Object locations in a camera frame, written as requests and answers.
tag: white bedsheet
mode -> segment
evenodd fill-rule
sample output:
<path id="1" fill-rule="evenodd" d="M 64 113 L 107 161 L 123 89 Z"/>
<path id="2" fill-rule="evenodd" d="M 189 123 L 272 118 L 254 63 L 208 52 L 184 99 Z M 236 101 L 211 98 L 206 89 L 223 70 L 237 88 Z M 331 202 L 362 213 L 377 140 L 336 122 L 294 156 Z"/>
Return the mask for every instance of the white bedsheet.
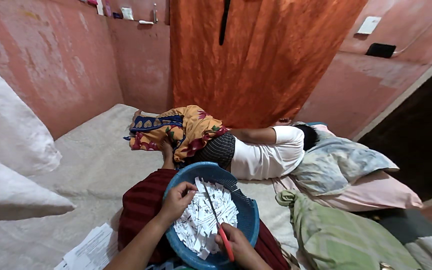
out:
<path id="1" fill-rule="evenodd" d="M 0 221 L 0 270 L 52 270 L 94 227 L 108 222 L 117 230 L 124 192 L 163 163 L 159 151 L 131 151 L 123 140 L 135 111 L 117 104 L 56 141 L 61 165 L 32 180 L 77 208 L 60 216 Z M 238 186 L 257 201 L 262 221 L 294 254 L 298 244 L 290 212 L 277 204 L 272 182 L 241 181 Z"/>

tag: green cloth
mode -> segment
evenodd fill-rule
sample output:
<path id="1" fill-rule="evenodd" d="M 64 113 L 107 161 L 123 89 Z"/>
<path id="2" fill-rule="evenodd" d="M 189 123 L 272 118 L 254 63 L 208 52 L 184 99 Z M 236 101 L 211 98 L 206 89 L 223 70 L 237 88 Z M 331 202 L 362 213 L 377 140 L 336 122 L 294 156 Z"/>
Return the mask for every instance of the green cloth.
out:
<path id="1" fill-rule="evenodd" d="M 420 269 L 405 247 L 378 223 L 329 208 L 296 190 L 276 195 L 291 210 L 291 224 L 300 249 L 318 270 Z"/>

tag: red scissors handle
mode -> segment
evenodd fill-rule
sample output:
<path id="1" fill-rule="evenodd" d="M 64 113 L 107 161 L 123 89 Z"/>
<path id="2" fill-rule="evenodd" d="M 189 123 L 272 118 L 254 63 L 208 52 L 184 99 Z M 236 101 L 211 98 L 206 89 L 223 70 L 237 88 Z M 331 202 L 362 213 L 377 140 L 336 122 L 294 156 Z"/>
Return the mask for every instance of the red scissors handle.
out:
<path id="1" fill-rule="evenodd" d="M 228 241 L 228 238 L 226 237 L 226 234 L 224 233 L 224 230 L 221 227 L 221 224 L 219 224 L 219 223 L 217 224 L 217 232 L 221 236 L 221 239 L 223 239 L 223 244 L 224 244 L 224 247 L 226 248 L 227 257 L 229 258 L 229 261 L 234 262 L 234 255 L 233 255 L 233 250 L 231 248 L 231 244 Z"/>

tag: black hair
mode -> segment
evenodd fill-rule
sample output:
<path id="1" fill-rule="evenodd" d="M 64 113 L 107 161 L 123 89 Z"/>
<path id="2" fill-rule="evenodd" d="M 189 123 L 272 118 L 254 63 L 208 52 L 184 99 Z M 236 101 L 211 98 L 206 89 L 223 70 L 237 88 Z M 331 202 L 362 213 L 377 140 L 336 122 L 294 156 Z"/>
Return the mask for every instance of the black hair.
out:
<path id="1" fill-rule="evenodd" d="M 309 149 L 316 146 L 316 143 L 319 141 L 318 133 L 316 133 L 315 129 L 304 124 L 294 125 L 298 129 L 302 130 L 304 133 L 304 141 L 303 141 L 303 150 L 308 151 Z"/>

